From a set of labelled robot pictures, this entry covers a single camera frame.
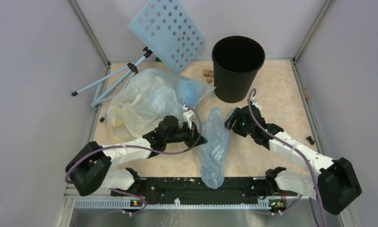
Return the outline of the translucent yellowish trash bag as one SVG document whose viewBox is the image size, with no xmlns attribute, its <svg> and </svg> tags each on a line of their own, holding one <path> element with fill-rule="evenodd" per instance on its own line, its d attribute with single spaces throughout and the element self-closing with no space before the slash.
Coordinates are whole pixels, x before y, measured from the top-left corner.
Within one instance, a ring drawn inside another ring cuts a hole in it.
<svg viewBox="0 0 378 227">
<path fill-rule="evenodd" d="M 134 76 L 115 95 L 106 111 L 110 141 L 139 138 L 153 130 L 167 115 L 184 121 L 184 106 L 196 108 L 212 93 L 214 87 L 206 82 L 148 68 Z"/>
</svg>

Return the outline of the light blue trash bag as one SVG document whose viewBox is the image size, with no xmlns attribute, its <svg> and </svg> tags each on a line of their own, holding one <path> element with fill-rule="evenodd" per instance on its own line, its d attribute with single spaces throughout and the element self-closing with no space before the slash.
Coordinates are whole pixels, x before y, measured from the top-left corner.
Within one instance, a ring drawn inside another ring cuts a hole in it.
<svg viewBox="0 0 378 227">
<path fill-rule="evenodd" d="M 230 149 L 230 132 L 220 108 L 210 109 L 202 135 L 207 140 L 200 146 L 200 176 L 205 185 L 218 189 L 224 182 L 225 159 Z"/>
</svg>

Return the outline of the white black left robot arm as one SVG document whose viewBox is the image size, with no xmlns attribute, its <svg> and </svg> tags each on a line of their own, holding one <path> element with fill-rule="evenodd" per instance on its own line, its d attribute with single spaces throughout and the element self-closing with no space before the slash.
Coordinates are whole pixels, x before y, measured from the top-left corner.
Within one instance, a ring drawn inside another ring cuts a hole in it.
<svg viewBox="0 0 378 227">
<path fill-rule="evenodd" d="M 98 189 L 120 189 L 128 195 L 140 190 L 140 182 L 131 170 L 115 167 L 137 159 L 149 159 L 162 154 L 167 144 L 183 142 L 188 150 L 207 143 L 197 125 L 191 120 L 179 124 L 168 115 L 158 126 L 130 142 L 101 146 L 87 143 L 66 166 L 65 181 L 73 184 L 80 196 L 88 196 Z"/>
</svg>

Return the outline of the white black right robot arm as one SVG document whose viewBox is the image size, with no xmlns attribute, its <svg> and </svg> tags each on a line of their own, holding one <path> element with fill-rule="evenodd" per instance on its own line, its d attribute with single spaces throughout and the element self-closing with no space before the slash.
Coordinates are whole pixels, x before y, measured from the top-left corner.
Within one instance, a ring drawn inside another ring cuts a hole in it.
<svg viewBox="0 0 378 227">
<path fill-rule="evenodd" d="M 235 108 L 225 121 L 227 129 L 279 154 L 306 171 L 299 174 L 285 167 L 266 171 L 266 190 L 272 195 L 291 191 L 322 203 L 333 215 L 340 214 L 362 194 L 351 162 L 324 156 L 296 141 L 283 128 L 267 123 L 252 105 Z"/>
</svg>

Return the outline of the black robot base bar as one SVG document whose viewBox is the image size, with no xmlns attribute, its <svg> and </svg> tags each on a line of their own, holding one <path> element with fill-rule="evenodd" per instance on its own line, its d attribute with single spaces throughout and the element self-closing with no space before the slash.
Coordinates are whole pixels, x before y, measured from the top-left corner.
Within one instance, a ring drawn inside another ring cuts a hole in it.
<svg viewBox="0 0 378 227">
<path fill-rule="evenodd" d="M 206 186 L 200 177 L 148 177 L 136 180 L 127 192 L 143 196 L 150 205 L 173 204 L 176 199 L 183 205 L 257 204 L 271 196 L 296 195 L 263 177 L 226 177 L 217 189 Z"/>
</svg>

